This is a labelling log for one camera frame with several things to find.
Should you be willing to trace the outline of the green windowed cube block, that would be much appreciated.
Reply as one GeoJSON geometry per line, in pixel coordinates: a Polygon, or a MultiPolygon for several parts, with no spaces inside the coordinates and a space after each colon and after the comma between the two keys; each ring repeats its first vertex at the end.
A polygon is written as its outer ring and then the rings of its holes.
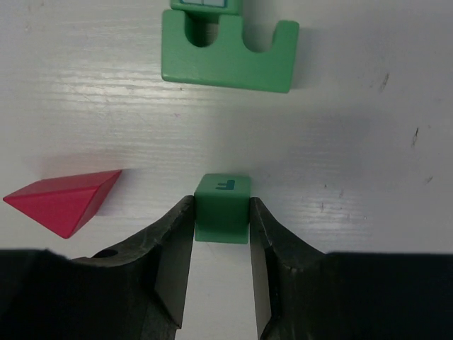
{"type": "Polygon", "coordinates": [[[242,0],[170,0],[170,7],[194,13],[241,15],[242,0]]]}

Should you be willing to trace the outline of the red triangular prism block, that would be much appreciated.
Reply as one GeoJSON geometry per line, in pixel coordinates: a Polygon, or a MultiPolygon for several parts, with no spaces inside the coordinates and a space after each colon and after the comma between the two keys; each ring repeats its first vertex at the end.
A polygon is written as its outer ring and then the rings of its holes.
{"type": "Polygon", "coordinates": [[[47,178],[8,194],[3,201],[68,239],[98,212],[121,173],[113,170],[47,178]]]}

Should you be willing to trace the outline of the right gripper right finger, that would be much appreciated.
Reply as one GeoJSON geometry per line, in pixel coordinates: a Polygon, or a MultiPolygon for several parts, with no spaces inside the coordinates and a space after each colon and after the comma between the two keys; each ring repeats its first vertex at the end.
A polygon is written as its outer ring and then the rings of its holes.
{"type": "Polygon", "coordinates": [[[452,256],[323,253],[250,201],[259,339],[451,339],[452,256]]]}

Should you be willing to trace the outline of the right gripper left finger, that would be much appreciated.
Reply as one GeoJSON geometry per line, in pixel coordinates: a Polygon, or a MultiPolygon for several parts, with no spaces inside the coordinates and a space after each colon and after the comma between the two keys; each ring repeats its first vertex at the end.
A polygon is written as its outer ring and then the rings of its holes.
{"type": "Polygon", "coordinates": [[[92,257],[1,251],[2,339],[174,339],[183,323],[195,200],[92,257]]]}

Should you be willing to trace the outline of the small green cube block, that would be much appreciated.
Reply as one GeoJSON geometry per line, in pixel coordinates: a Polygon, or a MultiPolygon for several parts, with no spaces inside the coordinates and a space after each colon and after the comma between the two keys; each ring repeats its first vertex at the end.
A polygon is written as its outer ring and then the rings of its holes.
{"type": "Polygon", "coordinates": [[[251,179],[206,174],[195,192],[195,240],[247,244],[251,179]]]}

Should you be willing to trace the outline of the green castle notched block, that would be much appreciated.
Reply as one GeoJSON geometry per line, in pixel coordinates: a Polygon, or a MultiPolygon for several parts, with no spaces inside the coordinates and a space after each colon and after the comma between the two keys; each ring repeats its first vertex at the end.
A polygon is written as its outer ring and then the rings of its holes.
{"type": "Polygon", "coordinates": [[[188,13],[166,10],[162,16],[161,76],[165,81],[287,93],[292,85],[299,24],[279,21],[265,52],[250,50],[244,20],[221,15],[217,38],[197,46],[195,21],[188,13]]]}

